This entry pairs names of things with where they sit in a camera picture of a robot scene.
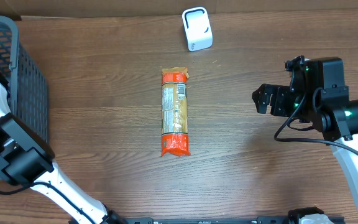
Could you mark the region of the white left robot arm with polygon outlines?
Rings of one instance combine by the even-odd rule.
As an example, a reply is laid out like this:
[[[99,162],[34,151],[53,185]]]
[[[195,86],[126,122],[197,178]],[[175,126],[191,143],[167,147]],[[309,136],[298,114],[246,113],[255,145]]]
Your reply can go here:
[[[15,186],[11,191],[0,190],[0,195],[32,189],[71,215],[71,223],[125,223],[63,173],[52,148],[11,112],[8,88],[0,73],[0,178]]]

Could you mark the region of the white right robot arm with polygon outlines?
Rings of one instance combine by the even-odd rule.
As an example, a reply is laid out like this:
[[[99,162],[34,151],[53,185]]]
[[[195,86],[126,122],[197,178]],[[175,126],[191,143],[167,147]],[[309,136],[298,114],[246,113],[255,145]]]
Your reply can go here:
[[[286,121],[274,134],[278,142],[312,142],[330,146],[345,175],[358,212],[358,100],[350,100],[344,64],[339,57],[306,59],[298,56],[285,63],[288,86],[264,83],[252,93],[258,113],[270,108]],[[316,130],[322,139],[281,138],[279,134],[298,120]]]

